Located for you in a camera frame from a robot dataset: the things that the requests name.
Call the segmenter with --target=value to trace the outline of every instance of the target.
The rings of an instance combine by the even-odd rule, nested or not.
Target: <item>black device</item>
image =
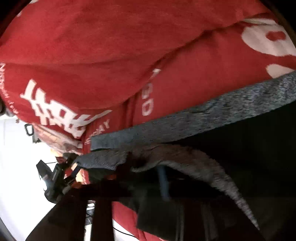
[[[44,195],[46,199],[52,203],[58,203],[58,201],[71,189],[71,185],[81,169],[80,167],[76,167],[71,175],[65,178],[66,169],[71,167],[77,155],[66,153],[63,157],[66,161],[64,163],[57,163],[53,172],[42,160],[36,165],[38,173],[47,187]]]

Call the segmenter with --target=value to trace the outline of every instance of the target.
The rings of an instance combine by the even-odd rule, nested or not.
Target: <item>heathered gray fabric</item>
[[[296,72],[229,92],[205,104],[91,138],[91,150],[167,143],[251,118],[296,100]]]
[[[82,155],[76,160],[82,168],[104,167],[114,170],[117,165],[125,162],[128,153],[133,160],[146,161],[144,166],[132,168],[131,171],[144,172],[157,165],[166,165],[194,179],[203,181],[234,200],[237,206],[258,228],[256,219],[231,177],[225,173],[219,163],[200,150],[179,145],[153,144],[97,151]]]

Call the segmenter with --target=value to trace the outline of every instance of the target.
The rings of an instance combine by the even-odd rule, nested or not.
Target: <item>gray strap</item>
[[[270,112],[296,100],[296,71],[172,115],[91,138],[91,150],[167,143]]]

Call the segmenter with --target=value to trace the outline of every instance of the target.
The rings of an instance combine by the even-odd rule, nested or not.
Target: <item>gray fuzzy fabric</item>
[[[238,188],[224,169],[205,153],[189,147],[171,144],[154,144],[114,150],[102,150],[85,154],[76,160],[82,168],[106,168],[115,170],[116,166],[126,161],[130,153],[134,160],[145,160],[140,168],[132,168],[133,172],[144,172],[157,165],[165,165],[178,170],[196,180],[203,181],[213,188],[229,196],[245,215],[258,228],[248,204],[242,198]]]
[[[205,104],[91,138],[91,150],[167,143],[251,118],[296,100],[296,72],[229,92]]]

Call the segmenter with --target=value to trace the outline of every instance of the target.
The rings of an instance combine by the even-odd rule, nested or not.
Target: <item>white wall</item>
[[[0,217],[24,241],[54,204],[44,197],[36,164],[55,161],[44,143],[32,143],[23,122],[0,120]]]

